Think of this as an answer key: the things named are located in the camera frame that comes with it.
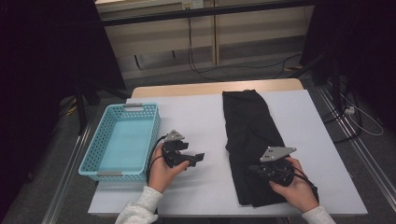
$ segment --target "gray carpet floor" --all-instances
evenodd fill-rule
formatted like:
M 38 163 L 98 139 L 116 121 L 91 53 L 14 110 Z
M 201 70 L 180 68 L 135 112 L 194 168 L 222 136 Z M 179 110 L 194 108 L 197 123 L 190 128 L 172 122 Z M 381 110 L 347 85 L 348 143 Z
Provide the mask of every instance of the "gray carpet floor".
M 197 74 L 193 71 L 177 72 L 172 74 L 164 74 L 152 77 L 140 77 L 128 79 L 125 81 L 128 94 L 133 89 L 140 86 L 168 85 L 168 84 L 184 84 L 184 83 L 202 83 L 213 82 L 214 78 L 223 81 L 236 80 L 255 80 L 255 79 L 271 79 L 274 77 L 288 77 L 290 73 L 282 71 L 282 63 L 276 66 L 263 68 L 249 68 L 250 66 L 265 66 L 267 64 L 278 63 L 282 59 L 273 59 L 263 62 L 242 63 L 235 67 L 223 67 L 212 70 L 210 72 Z M 285 67 L 294 66 L 298 62 L 298 57 L 292 58 L 285 62 Z M 315 74 L 307 74 L 300 77 L 304 88 L 309 91 L 311 98 L 317 107 L 320 115 L 329 113 L 329 108 L 324 104 L 318 87 L 312 82 L 311 76 Z M 115 102 L 122 103 L 120 99 L 114 99 L 106 92 L 98 92 L 102 98 L 99 105 L 86 105 L 88 119 L 99 119 L 104 108 L 108 104 Z M 360 108 L 375 118 L 372 108 L 364 103 L 358 95 Z M 363 116 L 364 128 L 372 132 L 379 132 L 377 126 L 367 117 Z M 340 129 L 337 122 L 330 122 L 326 125 L 329 135 L 333 140 L 342 139 L 346 136 Z M 396 138 L 395 133 L 384 128 L 381 136 L 372 136 L 362 132 L 360 139 L 372 153 L 373 157 L 380 164 L 384 173 L 393 183 L 396 181 Z M 46 154 L 42 158 L 40 165 L 34 171 L 34 181 L 26 183 L 18 196 L 11 205 L 6 218 L 2 223 L 41 223 L 44 215 L 50 205 L 51 198 L 62 178 L 64 169 L 68 163 L 68 158 L 72 154 L 72 150 L 78 140 L 78 115 L 60 116 L 58 125 L 56 126 L 51 142 L 47 148 Z M 395 223 L 396 213 L 389 205 L 380 188 L 374 182 L 370 173 L 364 166 L 360 157 L 354 150 L 350 142 L 336 144 L 336 149 L 340 154 L 346 168 L 354 175 L 352 178 L 361 198 L 366 205 L 368 215 L 361 217 L 336 217 L 337 223 Z M 89 178 L 80 175 L 74 175 L 64 199 L 64 206 L 60 211 L 57 223 L 114 223 L 115 218 L 103 218 L 89 215 L 88 207 L 91 203 L 92 195 L 95 191 L 95 184 Z M 300 217 L 291 217 L 291 223 L 305 223 Z M 165 223 L 207 223 L 206 219 L 167 219 Z M 271 223 L 264 218 L 247 218 L 234 219 L 232 223 Z

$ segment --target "black curtain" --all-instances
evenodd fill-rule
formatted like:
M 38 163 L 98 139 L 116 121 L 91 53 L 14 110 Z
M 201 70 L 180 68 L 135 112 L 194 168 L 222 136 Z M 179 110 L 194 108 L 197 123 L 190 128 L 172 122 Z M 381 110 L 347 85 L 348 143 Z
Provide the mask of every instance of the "black curtain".
M 75 94 L 76 83 L 125 89 L 104 27 L 83 25 L 99 20 L 92 0 L 0 0 L 0 219 L 35 169 L 59 103 Z
M 333 1 L 315 7 L 306 36 L 301 64 L 332 48 L 340 75 L 375 109 L 384 125 L 396 131 L 396 93 L 393 64 L 396 59 L 394 2 L 388 0 Z M 332 60 L 313 68 L 322 84 L 332 75 Z

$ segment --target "black cloth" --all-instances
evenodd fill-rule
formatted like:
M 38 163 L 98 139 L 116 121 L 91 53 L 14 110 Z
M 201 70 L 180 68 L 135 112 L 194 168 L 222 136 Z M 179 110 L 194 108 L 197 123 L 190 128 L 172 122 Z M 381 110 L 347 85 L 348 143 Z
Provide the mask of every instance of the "black cloth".
M 268 105 L 256 91 L 224 91 L 223 110 L 227 133 L 226 149 L 238 201 L 254 207 L 283 203 L 268 179 L 249 171 L 260 164 L 268 147 L 284 147 L 282 137 L 270 115 Z

